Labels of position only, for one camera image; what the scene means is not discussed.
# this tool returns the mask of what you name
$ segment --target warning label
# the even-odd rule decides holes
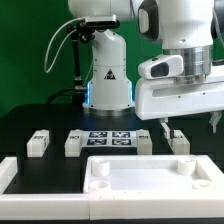
[[[112,70],[110,69],[109,72],[107,73],[106,77],[104,79],[108,80],[115,80],[115,75],[113,74]]]

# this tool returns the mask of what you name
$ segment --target small white block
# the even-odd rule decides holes
[[[50,143],[49,131],[36,131],[27,143],[28,157],[42,157]]]
[[[79,157],[82,149],[82,130],[71,131],[65,142],[65,157]]]
[[[138,130],[136,134],[138,155],[152,155],[152,140],[149,131]]]
[[[168,144],[174,155],[190,154],[190,143],[180,130],[175,130],[175,138],[168,139]]]
[[[15,157],[7,157],[2,161],[0,164],[0,194],[3,194],[17,172],[17,159]]]

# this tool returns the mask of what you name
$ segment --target white plastic tray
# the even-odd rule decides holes
[[[224,175],[207,156],[112,156],[88,160],[84,192],[223,191]]]
[[[91,157],[84,192],[3,194],[0,220],[224,218],[224,175],[207,156]]]

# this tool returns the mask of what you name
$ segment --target black tabletop surface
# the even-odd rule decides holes
[[[210,114],[170,118],[169,127],[183,131],[191,144],[191,154],[208,155],[224,170],[224,123],[211,135],[208,129]],[[26,144],[36,130],[50,131],[50,145],[43,158],[27,158]],[[4,194],[82,193],[84,172],[90,155],[135,155],[128,150],[98,148],[84,150],[80,158],[65,158],[64,144],[71,130],[135,131],[149,130],[153,154],[172,154],[158,120],[141,121],[136,115],[102,118],[84,115],[74,105],[24,105],[0,119],[0,162],[6,156],[18,158],[19,172]],[[114,220],[114,221],[54,221],[52,223],[224,223],[224,219],[176,220]]]

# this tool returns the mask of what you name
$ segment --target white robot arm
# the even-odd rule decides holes
[[[161,40],[163,49],[162,55],[139,66],[142,78],[135,100],[141,119],[224,109],[224,66],[212,65],[217,2],[223,10],[220,0],[145,0],[140,6],[141,33]]]
[[[69,0],[75,17],[95,18],[115,14],[119,20],[134,19],[142,0]],[[96,31],[93,45],[93,78],[88,84],[84,111],[102,116],[119,116],[134,111],[132,84],[126,76],[125,40],[110,30]]]

